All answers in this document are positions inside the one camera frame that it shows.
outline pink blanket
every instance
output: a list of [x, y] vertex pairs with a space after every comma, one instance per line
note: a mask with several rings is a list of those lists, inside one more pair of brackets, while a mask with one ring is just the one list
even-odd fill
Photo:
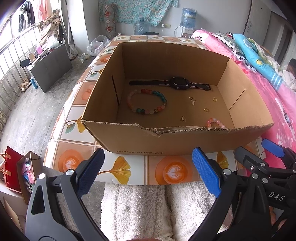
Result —
[[[295, 124], [293, 122], [293, 119], [296, 119], [295, 98], [284, 96], [281, 88], [278, 90], [279, 92], [276, 92], [268, 80], [259, 74], [244, 57], [234, 53], [232, 49], [211, 35], [211, 33], [197, 30], [192, 35], [192, 38], [198, 38], [211, 51], [225, 55], [237, 63], [257, 88], [274, 121], [274, 126], [265, 132], [262, 138], [289, 147], [296, 152]], [[266, 151], [265, 161], [271, 167], [285, 168], [282, 161], [268, 151]]]

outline red gift bag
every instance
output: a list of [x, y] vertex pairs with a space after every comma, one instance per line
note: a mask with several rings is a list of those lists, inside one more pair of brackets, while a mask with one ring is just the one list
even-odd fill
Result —
[[17, 177], [17, 162], [23, 157], [15, 150], [7, 147], [5, 153], [0, 153], [5, 159], [5, 170], [0, 169], [5, 175], [6, 187], [17, 192], [21, 192], [19, 180]]

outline green ginkgo leaf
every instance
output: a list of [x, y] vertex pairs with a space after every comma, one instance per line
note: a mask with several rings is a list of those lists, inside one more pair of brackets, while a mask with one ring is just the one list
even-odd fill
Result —
[[91, 73], [90, 78], [96, 76], [97, 74], [97, 72]]
[[68, 124], [66, 123], [66, 125], [67, 125], [66, 134], [67, 134], [67, 133], [70, 133], [70, 132], [74, 129], [74, 127], [75, 127], [75, 123], [70, 124], [70, 125], [68, 125]]

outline concrete floor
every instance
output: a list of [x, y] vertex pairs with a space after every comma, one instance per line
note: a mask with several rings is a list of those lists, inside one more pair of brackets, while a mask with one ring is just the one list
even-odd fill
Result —
[[[1, 153], [6, 150], [7, 146], [23, 155], [32, 151], [41, 157], [41, 164], [43, 164], [47, 144], [58, 114], [74, 85], [93, 59], [94, 57], [91, 57], [81, 63], [78, 58], [75, 58], [72, 61], [73, 68], [46, 93], [31, 85], [26, 92], [20, 95], [3, 129], [0, 141]], [[43, 172], [48, 176], [62, 174], [46, 167], [43, 167]], [[104, 186], [105, 183], [95, 182], [89, 193], [82, 197], [84, 205], [98, 226], [101, 222]], [[58, 195], [58, 199], [68, 227], [77, 231], [63, 196]]]

